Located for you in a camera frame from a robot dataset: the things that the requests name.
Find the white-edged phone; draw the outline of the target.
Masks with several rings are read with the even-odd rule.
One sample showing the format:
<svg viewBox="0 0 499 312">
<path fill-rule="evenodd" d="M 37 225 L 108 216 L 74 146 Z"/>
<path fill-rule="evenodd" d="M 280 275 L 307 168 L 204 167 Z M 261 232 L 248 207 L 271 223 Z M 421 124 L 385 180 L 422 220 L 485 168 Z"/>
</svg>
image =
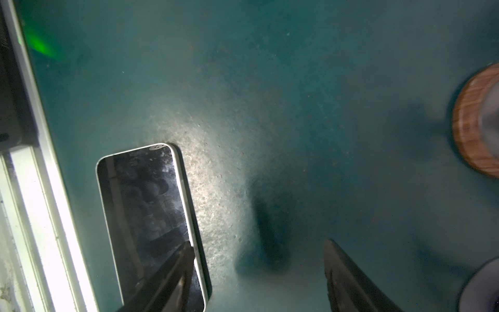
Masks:
<svg viewBox="0 0 499 312">
<path fill-rule="evenodd" d="M 194 249 L 187 311 L 205 311 L 209 275 L 179 150 L 160 143 L 102 157 L 101 202 L 122 304 L 152 281 L 181 245 Z"/>
</svg>

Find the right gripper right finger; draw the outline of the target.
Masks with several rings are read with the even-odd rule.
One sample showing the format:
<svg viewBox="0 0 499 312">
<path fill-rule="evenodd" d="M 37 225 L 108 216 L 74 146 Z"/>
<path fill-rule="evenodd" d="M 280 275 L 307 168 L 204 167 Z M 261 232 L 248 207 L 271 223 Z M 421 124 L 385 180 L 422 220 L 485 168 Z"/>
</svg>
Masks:
<svg viewBox="0 0 499 312">
<path fill-rule="evenodd" d="M 324 246 L 327 293 L 332 311 L 400 311 L 333 240 Z"/>
</svg>

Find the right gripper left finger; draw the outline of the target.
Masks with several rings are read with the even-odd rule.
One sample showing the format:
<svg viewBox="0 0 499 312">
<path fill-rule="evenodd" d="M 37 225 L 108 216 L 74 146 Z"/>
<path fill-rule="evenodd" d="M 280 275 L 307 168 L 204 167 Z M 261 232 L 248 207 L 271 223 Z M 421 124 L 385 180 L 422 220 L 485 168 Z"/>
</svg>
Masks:
<svg viewBox="0 0 499 312">
<path fill-rule="evenodd" d="M 194 271 L 194 248 L 183 243 L 120 311 L 187 310 Z"/>
</svg>

